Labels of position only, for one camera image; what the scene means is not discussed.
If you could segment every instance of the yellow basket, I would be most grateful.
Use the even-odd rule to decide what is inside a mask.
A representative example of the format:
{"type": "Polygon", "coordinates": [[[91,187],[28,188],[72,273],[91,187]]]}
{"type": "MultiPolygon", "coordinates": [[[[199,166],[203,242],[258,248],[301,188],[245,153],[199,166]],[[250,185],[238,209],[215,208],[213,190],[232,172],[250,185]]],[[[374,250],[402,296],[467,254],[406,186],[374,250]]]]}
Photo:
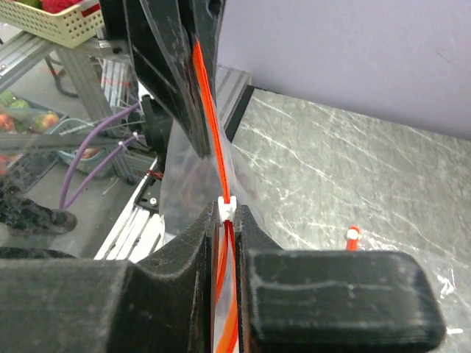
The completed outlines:
{"type": "Polygon", "coordinates": [[[13,0],[0,0],[0,22],[73,49],[104,26],[98,0],[85,0],[60,13],[47,13],[13,0]]]}

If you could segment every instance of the red yarn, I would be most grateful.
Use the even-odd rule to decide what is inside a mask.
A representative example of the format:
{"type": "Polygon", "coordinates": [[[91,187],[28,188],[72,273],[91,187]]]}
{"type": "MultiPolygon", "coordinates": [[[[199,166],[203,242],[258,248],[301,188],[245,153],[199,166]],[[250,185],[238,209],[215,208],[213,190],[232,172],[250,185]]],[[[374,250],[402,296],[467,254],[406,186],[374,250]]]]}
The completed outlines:
{"type": "Polygon", "coordinates": [[[41,0],[43,10],[48,13],[59,13],[70,6],[80,3],[82,0],[41,0]]]}

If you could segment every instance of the orange object with white cap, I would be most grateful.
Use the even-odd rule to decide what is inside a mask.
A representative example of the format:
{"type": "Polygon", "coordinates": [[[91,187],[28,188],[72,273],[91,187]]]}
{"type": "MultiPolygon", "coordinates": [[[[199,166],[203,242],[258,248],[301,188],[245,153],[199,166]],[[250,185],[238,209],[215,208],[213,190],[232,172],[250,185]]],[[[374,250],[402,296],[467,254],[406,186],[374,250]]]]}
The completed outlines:
{"type": "Polygon", "coordinates": [[[360,239],[360,228],[351,226],[347,231],[347,251],[356,252],[358,250],[358,240],[360,239]]]}

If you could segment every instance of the gray wall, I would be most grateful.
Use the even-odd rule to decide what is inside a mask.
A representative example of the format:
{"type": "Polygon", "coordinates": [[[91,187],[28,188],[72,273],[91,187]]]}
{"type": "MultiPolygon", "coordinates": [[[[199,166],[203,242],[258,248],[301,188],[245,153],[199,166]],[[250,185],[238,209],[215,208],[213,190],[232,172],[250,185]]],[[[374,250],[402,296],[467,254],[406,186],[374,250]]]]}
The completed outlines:
{"type": "Polygon", "coordinates": [[[262,88],[471,139],[470,0],[227,0],[219,62],[262,88]]]}

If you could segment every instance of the marble table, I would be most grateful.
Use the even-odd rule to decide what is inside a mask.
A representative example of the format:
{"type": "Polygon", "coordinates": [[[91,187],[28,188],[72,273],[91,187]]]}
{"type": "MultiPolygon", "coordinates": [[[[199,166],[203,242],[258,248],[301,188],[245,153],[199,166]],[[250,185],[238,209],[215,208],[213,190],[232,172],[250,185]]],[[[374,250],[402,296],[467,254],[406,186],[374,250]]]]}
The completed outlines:
{"type": "Polygon", "coordinates": [[[255,90],[233,145],[282,247],[345,249],[357,225],[365,249],[412,253],[447,319],[443,352],[471,346],[471,142],[255,90]]]}

